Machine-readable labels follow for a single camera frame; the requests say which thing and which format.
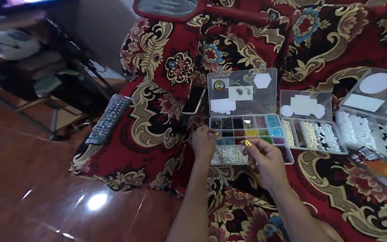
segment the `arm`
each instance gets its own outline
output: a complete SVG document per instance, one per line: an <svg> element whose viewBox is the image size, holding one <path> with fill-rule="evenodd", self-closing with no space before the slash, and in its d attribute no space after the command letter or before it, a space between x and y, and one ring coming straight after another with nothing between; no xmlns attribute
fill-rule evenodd
<svg viewBox="0 0 387 242"><path fill-rule="evenodd" d="M216 146L216 134L207 126L199 127L192 136L195 163L177 217L167 242L204 242L209 235L207 216L207 173Z"/></svg>
<svg viewBox="0 0 387 242"><path fill-rule="evenodd" d="M292 191L280 150L261 139L242 142L249 164L259 169L261 181L276 202L277 211L292 242L328 242L331 237L323 230L320 221Z"/></svg>

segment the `hand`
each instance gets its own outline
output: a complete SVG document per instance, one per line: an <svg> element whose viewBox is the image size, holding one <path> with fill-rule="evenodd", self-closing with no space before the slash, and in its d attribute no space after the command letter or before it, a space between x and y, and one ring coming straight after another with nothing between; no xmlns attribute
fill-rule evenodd
<svg viewBox="0 0 387 242"><path fill-rule="evenodd" d="M196 129L192 135L192 148L195 152L195 158L207 160L210 165L216 149L216 138L219 135L213 129L203 125Z"/></svg>
<svg viewBox="0 0 387 242"><path fill-rule="evenodd" d="M243 155L248 155L252 169L259 169L262 184L271 193L290 189L286 176L282 152L276 146L262 139L249 139L241 142L245 146Z"/></svg>

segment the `bead organizer box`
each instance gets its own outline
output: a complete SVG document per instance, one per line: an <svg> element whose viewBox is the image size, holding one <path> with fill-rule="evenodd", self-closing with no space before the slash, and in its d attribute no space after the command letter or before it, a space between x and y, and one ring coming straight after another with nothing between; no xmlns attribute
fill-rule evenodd
<svg viewBox="0 0 387 242"><path fill-rule="evenodd" d="M342 131L342 138L349 149L362 146L375 150L387 157L387 120L353 109L341 108L336 121Z"/></svg>
<svg viewBox="0 0 387 242"><path fill-rule="evenodd" d="M293 162L283 127L276 114L211 117L210 127L221 134L216 140L218 146L212 165L247 164L247 156L242 155L244 146L240 142L250 138L260 138L274 144L282 150L285 163Z"/></svg>
<svg viewBox="0 0 387 242"><path fill-rule="evenodd" d="M281 90L280 116L290 148L348 154L332 121L330 92Z"/></svg>
<svg viewBox="0 0 387 242"><path fill-rule="evenodd" d="M221 71L207 75L209 126L221 135L216 140L212 165L248 164L241 141L260 138L277 146L285 164L294 159L276 115L277 69Z"/></svg>
<svg viewBox="0 0 387 242"><path fill-rule="evenodd" d="M387 70L371 68L340 103L336 121L350 149L362 146L387 157Z"/></svg>

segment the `gold fingernail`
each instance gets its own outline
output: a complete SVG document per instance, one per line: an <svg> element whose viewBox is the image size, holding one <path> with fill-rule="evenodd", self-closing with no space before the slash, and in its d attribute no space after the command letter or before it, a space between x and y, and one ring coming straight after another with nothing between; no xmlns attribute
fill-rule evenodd
<svg viewBox="0 0 387 242"><path fill-rule="evenodd" d="M245 141L244 141L244 144L246 145L246 147L252 146L252 143L250 143L249 140L245 140Z"/></svg>

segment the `wall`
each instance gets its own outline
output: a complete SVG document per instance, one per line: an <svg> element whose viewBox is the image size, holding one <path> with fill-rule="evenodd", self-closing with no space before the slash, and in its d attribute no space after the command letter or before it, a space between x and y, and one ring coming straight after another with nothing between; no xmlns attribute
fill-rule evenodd
<svg viewBox="0 0 387 242"><path fill-rule="evenodd" d="M123 74L120 47L139 18L133 0L79 0L56 3L46 9L68 34L83 42L102 66Z"/></svg>

